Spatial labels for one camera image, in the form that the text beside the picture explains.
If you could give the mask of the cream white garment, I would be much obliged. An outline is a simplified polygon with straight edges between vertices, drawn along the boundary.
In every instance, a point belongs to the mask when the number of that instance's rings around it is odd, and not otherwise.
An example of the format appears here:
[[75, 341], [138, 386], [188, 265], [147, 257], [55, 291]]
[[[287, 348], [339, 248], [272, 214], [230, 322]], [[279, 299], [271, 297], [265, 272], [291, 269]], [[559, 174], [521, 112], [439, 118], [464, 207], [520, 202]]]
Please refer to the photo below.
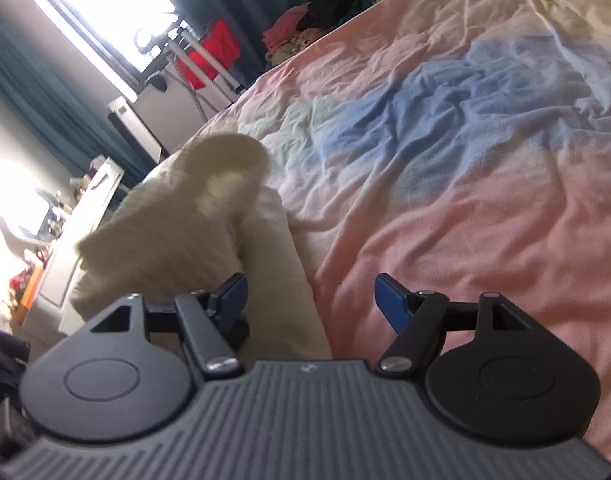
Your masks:
[[330, 358], [281, 196], [266, 185], [270, 168], [268, 151], [250, 136], [217, 133], [187, 143], [80, 240], [74, 310], [89, 321], [131, 292], [167, 302], [242, 272], [245, 361]]

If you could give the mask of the pile of colourful clothes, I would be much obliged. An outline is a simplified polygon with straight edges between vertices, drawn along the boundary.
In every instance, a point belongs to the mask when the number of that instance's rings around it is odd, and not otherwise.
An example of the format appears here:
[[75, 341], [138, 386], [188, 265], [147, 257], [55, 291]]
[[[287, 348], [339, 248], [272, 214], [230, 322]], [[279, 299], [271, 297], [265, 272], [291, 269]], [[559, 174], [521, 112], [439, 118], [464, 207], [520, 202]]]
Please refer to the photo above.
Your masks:
[[266, 64], [278, 66], [381, 0], [307, 0], [263, 32]]

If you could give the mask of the white dressing table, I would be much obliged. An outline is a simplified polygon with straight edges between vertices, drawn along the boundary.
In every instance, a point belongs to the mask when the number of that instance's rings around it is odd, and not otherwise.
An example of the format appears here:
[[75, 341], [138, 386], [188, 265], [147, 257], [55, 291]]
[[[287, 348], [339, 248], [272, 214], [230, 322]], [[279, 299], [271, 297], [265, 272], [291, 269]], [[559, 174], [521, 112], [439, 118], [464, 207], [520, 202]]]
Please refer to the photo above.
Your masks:
[[82, 325], [70, 303], [81, 275], [77, 244], [102, 223], [123, 174], [123, 169], [109, 158], [100, 164], [65, 221], [62, 235], [51, 244], [36, 298], [21, 324], [26, 333], [44, 344], [55, 344]]

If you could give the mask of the pastel pink blue bedsheet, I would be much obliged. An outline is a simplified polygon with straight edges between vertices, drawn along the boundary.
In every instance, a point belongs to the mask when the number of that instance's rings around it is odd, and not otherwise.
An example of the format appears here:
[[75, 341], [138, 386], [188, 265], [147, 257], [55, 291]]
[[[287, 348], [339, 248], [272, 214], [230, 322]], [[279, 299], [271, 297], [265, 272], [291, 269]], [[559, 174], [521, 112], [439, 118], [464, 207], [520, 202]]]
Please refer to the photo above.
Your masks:
[[381, 272], [495, 290], [593, 365], [611, 460], [611, 0], [385, 0], [202, 127], [225, 132], [270, 152], [307, 275], [261, 302], [254, 356], [375, 360]]

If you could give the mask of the orange tray with items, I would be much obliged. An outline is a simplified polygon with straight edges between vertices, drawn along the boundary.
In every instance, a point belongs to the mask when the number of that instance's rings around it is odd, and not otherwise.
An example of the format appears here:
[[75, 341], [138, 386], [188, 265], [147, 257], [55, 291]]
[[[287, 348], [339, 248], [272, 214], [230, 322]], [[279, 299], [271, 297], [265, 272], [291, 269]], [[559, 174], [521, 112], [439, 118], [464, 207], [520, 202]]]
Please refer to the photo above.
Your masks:
[[36, 291], [43, 278], [48, 253], [45, 250], [24, 253], [24, 267], [8, 282], [7, 307], [10, 318], [17, 324], [22, 324], [29, 313]]

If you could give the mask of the dark hanging garment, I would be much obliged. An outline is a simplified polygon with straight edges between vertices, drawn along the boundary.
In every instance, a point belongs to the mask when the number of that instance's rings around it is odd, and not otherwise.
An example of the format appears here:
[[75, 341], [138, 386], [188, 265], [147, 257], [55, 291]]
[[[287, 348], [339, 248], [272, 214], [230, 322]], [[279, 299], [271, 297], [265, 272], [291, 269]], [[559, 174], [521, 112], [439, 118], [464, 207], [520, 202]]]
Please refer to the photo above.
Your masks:
[[22, 451], [36, 437], [19, 396], [29, 356], [28, 342], [0, 330], [0, 463]]

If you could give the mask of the white cabinet under window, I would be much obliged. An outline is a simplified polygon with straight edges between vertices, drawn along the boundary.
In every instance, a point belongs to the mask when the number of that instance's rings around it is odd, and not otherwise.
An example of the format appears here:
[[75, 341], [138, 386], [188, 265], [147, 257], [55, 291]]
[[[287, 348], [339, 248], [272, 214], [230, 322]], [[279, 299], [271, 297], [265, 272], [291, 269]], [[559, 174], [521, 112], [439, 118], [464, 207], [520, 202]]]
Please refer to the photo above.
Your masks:
[[160, 162], [178, 150], [232, 104], [232, 94], [220, 84], [193, 90], [184, 78], [170, 72], [155, 79], [164, 82], [166, 90], [149, 84], [134, 102], [119, 96], [106, 107], [112, 125], [146, 162]]

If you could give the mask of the white vanity mirror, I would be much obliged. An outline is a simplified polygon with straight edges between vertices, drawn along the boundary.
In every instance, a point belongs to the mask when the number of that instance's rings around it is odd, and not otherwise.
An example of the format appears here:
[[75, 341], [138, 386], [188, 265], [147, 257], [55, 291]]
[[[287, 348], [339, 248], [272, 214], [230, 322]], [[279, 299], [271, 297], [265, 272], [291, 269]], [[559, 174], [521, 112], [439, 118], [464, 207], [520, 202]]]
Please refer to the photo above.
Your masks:
[[58, 234], [50, 226], [57, 219], [56, 196], [45, 190], [0, 193], [0, 231], [8, 250], [18, 258], [50, 246]]

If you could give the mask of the red bag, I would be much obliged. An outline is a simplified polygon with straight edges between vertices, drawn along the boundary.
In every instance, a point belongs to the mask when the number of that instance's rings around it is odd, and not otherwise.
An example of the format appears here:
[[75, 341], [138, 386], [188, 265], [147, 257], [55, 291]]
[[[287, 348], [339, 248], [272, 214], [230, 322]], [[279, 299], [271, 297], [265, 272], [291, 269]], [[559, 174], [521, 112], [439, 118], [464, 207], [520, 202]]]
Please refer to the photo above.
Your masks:
[[187, 27], [179, 29], [180, 38], [187, 43], [186, 54], [211, 81], [221, 77], [231, 91], [242, 91], [242, 84], [231, 74], [240, 58], [240, 43], [231, 32], [228, 22], [217, 20], [197, 38]]

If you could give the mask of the teal curtain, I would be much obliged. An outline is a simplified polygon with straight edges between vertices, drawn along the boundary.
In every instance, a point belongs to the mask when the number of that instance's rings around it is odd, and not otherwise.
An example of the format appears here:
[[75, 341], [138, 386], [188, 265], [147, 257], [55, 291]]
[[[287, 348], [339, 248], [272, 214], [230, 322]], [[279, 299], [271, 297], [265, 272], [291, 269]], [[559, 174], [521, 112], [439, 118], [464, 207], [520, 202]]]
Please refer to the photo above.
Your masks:
[[224, 20], [240, 43], [234, 72], [252, 84], [266, 69], [262, 35], [307, 0], [0, 0], [0, 101], [22, 125], [22, 147], [42, 162], [34, 180], [55, 184], [104, 154], [142, 179], [144, 160], [107, 118], [107, 104], [134, 102], [147, 87], [148, 55], [137, 34], [155, 36], [176, 16], [196, 30]]

